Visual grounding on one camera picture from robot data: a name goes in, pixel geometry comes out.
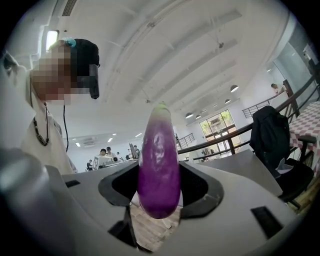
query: wooden handrail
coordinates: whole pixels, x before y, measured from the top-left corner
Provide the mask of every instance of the wooden handrail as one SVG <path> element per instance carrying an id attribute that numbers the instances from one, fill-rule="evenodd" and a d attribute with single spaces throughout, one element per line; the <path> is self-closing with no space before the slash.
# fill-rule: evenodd
<path id="1" fill-rule="evenodd" d="M 275 108 L 275 110 L 277 110 L 278 112 L 282 111 L 283 109 L 285 109 L 288 105 L 290 105 L 293 101 L 295 101 L 308 87 L 309 85 L 312 83 L 313 80 L 316 79 L 316 75 L 313 75 L 306 83 L 303 87 L 301 87 L 295 94 L 293 94 L 291 97 L 289 97 L 285 102 L 283 102 L 282 104 L 280 104 L 278 107 Z M 220 138 L 215 138 L 213 140 L 198 144 L 198 145 L 194 145 L 194 146 L 190 146 L 187 148 L 183 148 L 181 150 L 178 151 L 178 154 L 184 154 L 184 153 L 188 153 L 191 151 L 196 151 L 196 150 L 200 150 L 215 144 L 218 144 L 220 142 L 223 141 L 227 141 L 228 139 L 231 139 L 235 136 L 241 135 L 246 133 L 247 131 L 252 129 L 253 124 L 250 123 L 238 130 L 235 130 L 225 136 L 221 136 Z"/>

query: black cable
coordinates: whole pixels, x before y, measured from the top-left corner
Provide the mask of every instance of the black cable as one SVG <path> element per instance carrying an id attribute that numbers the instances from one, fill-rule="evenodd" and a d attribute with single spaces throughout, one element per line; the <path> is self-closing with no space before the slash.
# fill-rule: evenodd
<path id="1" fill-rule="evenodd" d="M 64 129 L 65 129 L 65 134 L 66 134 L 66 152 L 68 152 L 69 148 L 69 138 L 68 138 L 68 131 L 67 131 L 67 125 L 66 125 L 66 105 L 63 105 L 63 122 L 64 122 Z"/>

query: black jacket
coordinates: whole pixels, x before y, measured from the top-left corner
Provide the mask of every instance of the black jacket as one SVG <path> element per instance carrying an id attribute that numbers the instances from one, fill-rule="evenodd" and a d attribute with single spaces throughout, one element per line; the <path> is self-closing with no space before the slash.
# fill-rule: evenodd
<path id="1" fill-rule="evenodd" d="M 272 106 L 265 106 L 253 114 L 250 146 L 267 168 L 277 168 L 282 158 L 290 155 L 288 119 Z"/>

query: chair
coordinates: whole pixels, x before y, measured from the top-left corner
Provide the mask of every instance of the chair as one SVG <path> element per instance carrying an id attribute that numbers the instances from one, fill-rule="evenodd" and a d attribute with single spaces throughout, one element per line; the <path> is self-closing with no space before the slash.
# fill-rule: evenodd
<path id="1" fill-rule="evenodd" d="M 283 191 L 283 194 L 279 196 L 279 198 L 284 202 L 290 202 L 299 209 L 300 204 L 298 204 L 294 199 L 307 189 L 309 183 L 314 177 L 314 171 L 303 164 L 306 156 L 307 145 L 308 143 L 316 143 L 317 139 L 312 136 L 301 136 L 298 138 L 298 141 L 303 143 L 300 160 L 297 161 L 292 158 L 287 159 L 285 163 L 293 166 L 293 169 L 285 174 L 281 174 L 280 177 L 275 180 Z"/>
<path id="2" fill-rule="evenodd" d="M 281 187 L 283 193 L 279 198 L 284 202 L 292 203 L 299 209 L 300 205 L 295 201 L 295 198 L 307 189 L 314 177 L 313 170 L 303 164 L 307 145 L 308 143 L 316 143 L 317 139 L 307 135 L 301 136 L 298 138 L 302 142 L 300 160 L 287 159 L 290 155 L 288 119 L 271 106 L 263 107 L 255 112 L 252 117 L 250 146 Z M 280 174 L 276 171 L 276 168 L 283 158 L 287 165 L 293 166 L 293 169 Z"/>

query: purple eggplant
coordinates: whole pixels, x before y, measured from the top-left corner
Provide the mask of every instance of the purple eggplant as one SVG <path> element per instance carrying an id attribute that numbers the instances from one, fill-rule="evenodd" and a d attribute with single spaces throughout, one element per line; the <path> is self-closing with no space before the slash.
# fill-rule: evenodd
<path id="1" fill-rule="evenodd" d="M 155 219 L 170 216 L 179 203 L 180 183 L 171 114 L 161 102 L 151 112 L 139 159 L 137 192 L 143 210 Z"/>

